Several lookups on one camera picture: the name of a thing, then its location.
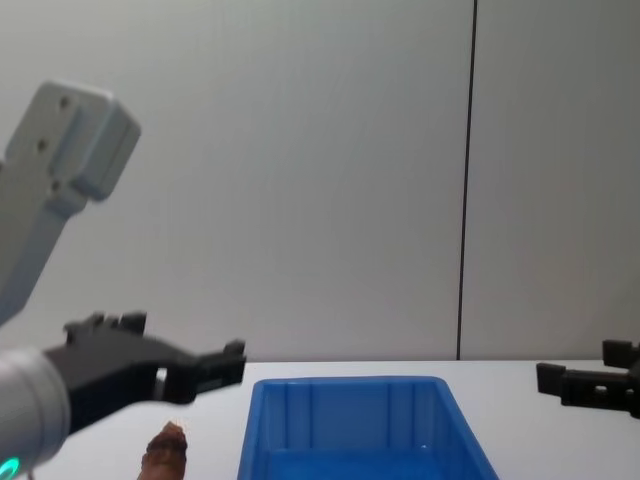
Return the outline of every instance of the green indicator light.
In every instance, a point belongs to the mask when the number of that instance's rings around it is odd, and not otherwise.
[[[20,470],[20,460],[16,457],[10,458],[0,465],[0,480],[9,480],[13,478]]]

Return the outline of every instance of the black vertical line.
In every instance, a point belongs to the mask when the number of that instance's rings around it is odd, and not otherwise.
[[[464,249],[467,237],[467,187],[469,186],[469,144],[471,143],[471,108],[473,106],[473,76],[476,63],[476,27],[478,23],[478,0],[473,0],[471,24],[471,63],[469,67],[469,97],[467,99],[467,141],[464,152],[464,187],[462,192],[462,233],[460,236],[460,283],[458,284],[458,338],[456,360],[460,360],[462,342],[462,290],[464,288]]]

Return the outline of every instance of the white table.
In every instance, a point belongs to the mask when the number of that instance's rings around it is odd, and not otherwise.
[[[599,362],[558,362],[600,369]],[[535,362],[249,364],[241,387],[189,407],[130,407],[71,437],[38,480],[133,480],[147,442],[170,419],[189,440],[186,480],[236,478],[253,384],[263,378],[434,375],[447,381],[501,479],[640,478],[640,420],[626,412],[562,407],[536,390]]]

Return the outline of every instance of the screw hole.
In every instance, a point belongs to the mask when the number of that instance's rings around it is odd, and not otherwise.
[[[48,146],[49,142],[47,141],[47,139],[41,138],[40,140],[38,140],[38,143],[36,143],[36,150],[38,151],[38,153],[42,153],[47,149]]]
[[[60,101],[58,102],[58,107],[60,108],[60,110],[64,110],[69,106],[70,103],[71,103],[71,100],[69,100],[69,97],[65,96],[60,98]]]
[[[60,180],[54,180],[50,187],[51,193],[56,193],[58,190],[60,190],[60,186]]]

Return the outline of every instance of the blue plastic bin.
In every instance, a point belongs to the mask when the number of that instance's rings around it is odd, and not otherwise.
[[[264,380],[238,480],[495,480],[435,377]]]

